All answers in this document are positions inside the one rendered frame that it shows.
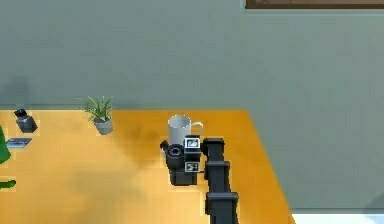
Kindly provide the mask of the green potted plant grey pot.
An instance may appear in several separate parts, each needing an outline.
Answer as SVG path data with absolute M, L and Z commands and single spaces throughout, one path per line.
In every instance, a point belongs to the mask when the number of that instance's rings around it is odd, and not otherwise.
M 111 98 L 106 99 L 104 96 L 88 96 L 85 100 L 85 111 L 90 114 L 88 120 L 93 122 L 100 135 L 108 135 L 113 131 L 111 101 Z

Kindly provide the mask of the blue grey flat card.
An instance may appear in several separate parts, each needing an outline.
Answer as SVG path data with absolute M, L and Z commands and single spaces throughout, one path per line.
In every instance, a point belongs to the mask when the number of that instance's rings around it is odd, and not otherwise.
M 24 148 L 31 141 L 31 138 L 11 138 L 6 142 L 6 145 L 8 148 Z

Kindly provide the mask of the black and grey bottle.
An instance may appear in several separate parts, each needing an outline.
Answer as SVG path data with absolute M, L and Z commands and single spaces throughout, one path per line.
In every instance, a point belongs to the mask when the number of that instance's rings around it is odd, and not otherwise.
M 16 123 L 22 133 L 33 133 L 38 128 L 34 118 L 25 109 L 18 109 L 14 114 L 17 117 Z

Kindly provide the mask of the brown framed window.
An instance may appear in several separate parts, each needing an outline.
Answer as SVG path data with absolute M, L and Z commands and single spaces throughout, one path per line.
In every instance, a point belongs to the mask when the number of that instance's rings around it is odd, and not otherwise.
M 384 0 L 245 0 L 246 9 L 384 9 Z

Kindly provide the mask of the white mug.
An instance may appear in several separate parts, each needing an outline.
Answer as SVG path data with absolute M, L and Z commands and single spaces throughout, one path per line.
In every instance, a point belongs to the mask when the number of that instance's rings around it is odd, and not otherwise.
M 187 115 L 173 115 L 168 119 L 168 143 L 184 144 L 184 138 L 192 134 L 192 128 L 199 127 L 197 135 L 201 135 L 204 125 L 200 121 L 193 122 Z

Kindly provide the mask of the green curved object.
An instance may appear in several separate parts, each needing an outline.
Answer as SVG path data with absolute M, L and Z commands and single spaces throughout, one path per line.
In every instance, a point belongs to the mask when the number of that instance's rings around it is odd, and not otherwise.
M 0 125 L 0 165 L 7 162 L 11 157 L 11 153 L 8 150 L 7 143 L 5 140 L 5 134 L 2 126 Z M 17 181 L 11 179 L 8 181 L 0 181 L 0 189 L 13 188 Z

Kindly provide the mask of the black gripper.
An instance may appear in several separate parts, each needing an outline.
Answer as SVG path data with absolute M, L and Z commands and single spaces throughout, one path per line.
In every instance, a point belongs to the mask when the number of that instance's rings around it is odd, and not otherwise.
M 179 144 L 160 143 L 173 186 L 190 186 L 197 184 L 197 174 L 185 171 L 184 148 Z

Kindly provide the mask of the orange wooden table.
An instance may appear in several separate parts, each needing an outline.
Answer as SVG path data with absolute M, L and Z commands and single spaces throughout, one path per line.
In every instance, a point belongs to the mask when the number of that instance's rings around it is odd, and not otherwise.
M 250 116 L 190 110 L 225 141 L 240 224 L 295 224 Z M 36 111 L 31 142 L 0 165 L 0 224 L 209 224 L 207 185 L 174 187 L 159 148 L 171 112 L 115 111 L 101 136 L 82 111 Z

